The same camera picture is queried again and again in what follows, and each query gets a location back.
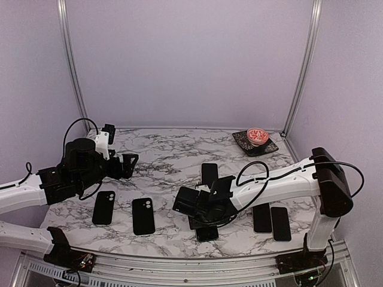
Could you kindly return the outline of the purple phone black screen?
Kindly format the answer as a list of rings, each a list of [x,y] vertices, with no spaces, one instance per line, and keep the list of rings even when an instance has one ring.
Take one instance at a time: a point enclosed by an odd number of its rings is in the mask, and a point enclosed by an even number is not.
[[[218,164],[202,163],[201,165],[201,184],[206,185],[208,190],[212,188],[214,181],[218,179]]]

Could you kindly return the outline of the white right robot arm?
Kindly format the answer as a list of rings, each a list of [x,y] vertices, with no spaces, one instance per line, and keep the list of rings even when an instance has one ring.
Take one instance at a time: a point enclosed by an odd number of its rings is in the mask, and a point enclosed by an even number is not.
[[[317,198],[306,247],[296,256],[298,265],[308,268],[327,246],[338,219],[354,206],[345,166],[346,163],[336,161],[318,147],[298,163],[278,170],[266,169],[247,176],[244,181],[230,175],[213,180],[211,185],[181,187],[172,208],[208,227],[227,223],[235,215],[260,204],[298,197]]]

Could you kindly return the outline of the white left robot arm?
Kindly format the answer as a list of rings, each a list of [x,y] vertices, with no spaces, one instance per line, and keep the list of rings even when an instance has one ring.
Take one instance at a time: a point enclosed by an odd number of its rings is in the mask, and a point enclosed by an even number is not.
[[[68,142],[57,166],[1,186],[1,213],[51,206],[73,197],[85,200],[85,190],[101,185],[105,178],[131,178],[138,159],[138,154],[115,155],[108,141],[79,138]],[[29,228],[3,222],[1,246],[52,254],[63,266],[70,266],[76,259],[64,232],[55,227]]]

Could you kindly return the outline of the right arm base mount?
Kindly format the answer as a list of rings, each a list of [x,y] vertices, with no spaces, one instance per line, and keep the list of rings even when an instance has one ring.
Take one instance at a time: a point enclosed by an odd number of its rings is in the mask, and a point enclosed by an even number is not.
[[[308,234],[305,234],[303,240],[303,249],[301,251],[282,254],[276,257],[276,267],[279,274],[295,273],[310,268],[326,265],[326,249],[321,251],[310,251],[308,249]]]

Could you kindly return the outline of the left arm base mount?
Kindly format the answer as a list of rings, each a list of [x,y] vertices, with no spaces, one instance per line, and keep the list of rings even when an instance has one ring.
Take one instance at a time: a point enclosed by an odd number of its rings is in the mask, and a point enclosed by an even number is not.
[[[71,248],[68,239],[60,228],[48,227],[47,230],[52,236],[53,248],[44,255],[43,260],[45,262],[75,271],[92,272],[95,254]]]

